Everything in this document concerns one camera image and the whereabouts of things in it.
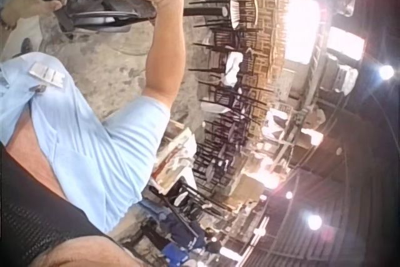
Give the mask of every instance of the ceiling light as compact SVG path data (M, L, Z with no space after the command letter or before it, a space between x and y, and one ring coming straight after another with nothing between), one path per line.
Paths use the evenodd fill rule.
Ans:
M293 193L290 192L290 191L288 191L288 192L286 193L286 198L287 198L287 199L292 199L292 198L293 198Z
M233 250L226 247L222 247L219 253L229 259L233 259L234 261L240 261L240 259L242 258L240 254L235 253Z
M321 228L323 225L323 220L319 215L311 215L308 218L308 226L310 227L311 230L317 231Z
M387 81L394 76L393 67L389 65L382 66L379 68L379 74L384 81Z
M254 234L256 234L257 236L265 236L265 234L267 233L267 231L265 230L265 228L256 228L254 230Z

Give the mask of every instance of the power tool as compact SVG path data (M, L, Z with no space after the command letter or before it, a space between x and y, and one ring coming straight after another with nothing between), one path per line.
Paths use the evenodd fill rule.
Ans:
M155 7L147 0L67 0L66 5L54 13L65 33L77 28L128 32L131 24L156 17Z

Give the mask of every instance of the leg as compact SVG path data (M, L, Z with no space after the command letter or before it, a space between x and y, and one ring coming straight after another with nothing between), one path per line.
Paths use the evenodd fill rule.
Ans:
M163 222L166 219L167 215L171 213L170 209L146 198L138 203L138 205L140 205L142 209L145 209L146 212L158 223Z
M150 242L159 251L162 251L165 248L165 246L167 246L170 243L170 241L168 239L161 236L159 233L157 233L154 229L152 229L148 225L142 226L141 230L142 230L143 235L146 236L147 239L149 239Z

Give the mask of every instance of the light fixture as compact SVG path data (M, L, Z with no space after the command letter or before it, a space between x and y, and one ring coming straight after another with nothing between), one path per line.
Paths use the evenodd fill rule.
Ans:
M311 215L308 218L308 226L310 227L311 230L317 231L321 228L323 225L323 220L319 215Z
M256 234L257 236L260 236L260 237L265 236L266 233L267 233L267 231L265 230L265 228L256 228L254 230L254 234Z
M324 135L322 133L319 133L313 129L302 128L301 132L303 134L308 134L309 136L311 136L311 145L314 145L314 146L320 145L324 139Z
M394 76L393 67L390 65L385 65L379 68L379 74L384 81L391 79Z
M235 253L233 250L226 247L221 247L219 253L223 256L226 256L229 259L233 259L234 261L240 261L242 258L240 254Z
M287 198L287 199L292 199L292 198L293 198L293 193L290 192L290 191L288 191L288 192L286 193L286 198Z

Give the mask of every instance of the white cloth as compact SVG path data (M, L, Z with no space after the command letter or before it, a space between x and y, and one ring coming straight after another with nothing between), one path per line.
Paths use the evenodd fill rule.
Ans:
M231 52L227 56L225 77L222 79L222 83L225 86L233 87L237 83L238 72L240 71L239 64L243 62L243 53Z

